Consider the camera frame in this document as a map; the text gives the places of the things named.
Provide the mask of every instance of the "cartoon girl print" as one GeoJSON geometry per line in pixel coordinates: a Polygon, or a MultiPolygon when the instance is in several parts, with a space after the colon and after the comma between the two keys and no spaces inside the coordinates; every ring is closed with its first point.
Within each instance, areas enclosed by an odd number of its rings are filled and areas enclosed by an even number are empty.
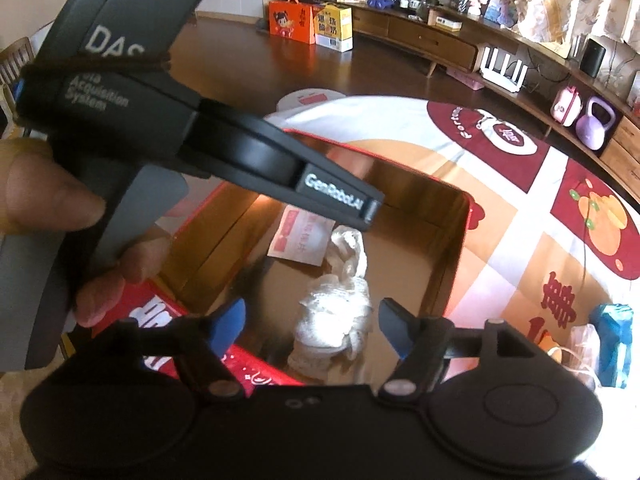
{"type": "Polygon", "coordinates": [[[293,35],[293,20],[290,20],[286,11],[274,12],[276,20],[276,34],[283,38],[290,38],[293,35]]]}

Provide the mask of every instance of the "paper card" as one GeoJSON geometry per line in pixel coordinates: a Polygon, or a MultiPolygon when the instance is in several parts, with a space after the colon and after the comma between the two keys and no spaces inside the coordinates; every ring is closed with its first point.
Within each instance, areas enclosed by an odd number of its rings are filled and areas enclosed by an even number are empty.
{"type": "Polygon", "coordinates": [[[320,266],[335,222],[287,205],[267,256],[320,266]]]}

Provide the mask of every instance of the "blue plastic bag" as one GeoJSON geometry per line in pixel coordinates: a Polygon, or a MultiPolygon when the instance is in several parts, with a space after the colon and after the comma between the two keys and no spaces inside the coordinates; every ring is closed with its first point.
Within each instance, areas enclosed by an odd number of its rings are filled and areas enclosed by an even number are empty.
{"type": "Polygon", "coordinates": [[[589,315],[589,323],[600,337],[598,378],[602,386],[626,388],[631,370],[633,317],[633,309],[622,304],[602,304],[589,315]]]}

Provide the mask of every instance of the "orange gift bag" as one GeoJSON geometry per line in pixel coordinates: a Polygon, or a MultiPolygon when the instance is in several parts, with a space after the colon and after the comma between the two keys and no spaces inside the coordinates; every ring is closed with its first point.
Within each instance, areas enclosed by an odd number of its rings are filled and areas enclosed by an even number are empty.
{"type": "Polygon", "coordinates": [[[269,32],[303,43],[315,43],[312,5],[301,4],[298,0],[269,2],[269,32]]]}

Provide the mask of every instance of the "wooden floor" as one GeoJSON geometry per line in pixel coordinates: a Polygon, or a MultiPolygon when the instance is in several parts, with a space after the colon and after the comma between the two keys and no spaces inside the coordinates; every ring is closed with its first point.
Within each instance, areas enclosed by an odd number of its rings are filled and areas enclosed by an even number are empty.
{"type": "MultiPolygon", "coordinates": [[[[302,88],[327,88],[346,95],[395,95],[482,108],[532,137],[546,125],[488,89],[473,91],[438,68],[425,76],[429,62],[397,48],[355,36],[353,50],[284,40],[251,25],[200,18],[187,24],[172,47],[172,75],[212,98],[256,115],[276,109],[284,95],[302,88]]],[[[605,171],[561,136],[548,142],[580,162],[615,189],[636,210],[640,205],[605,171]]]]}

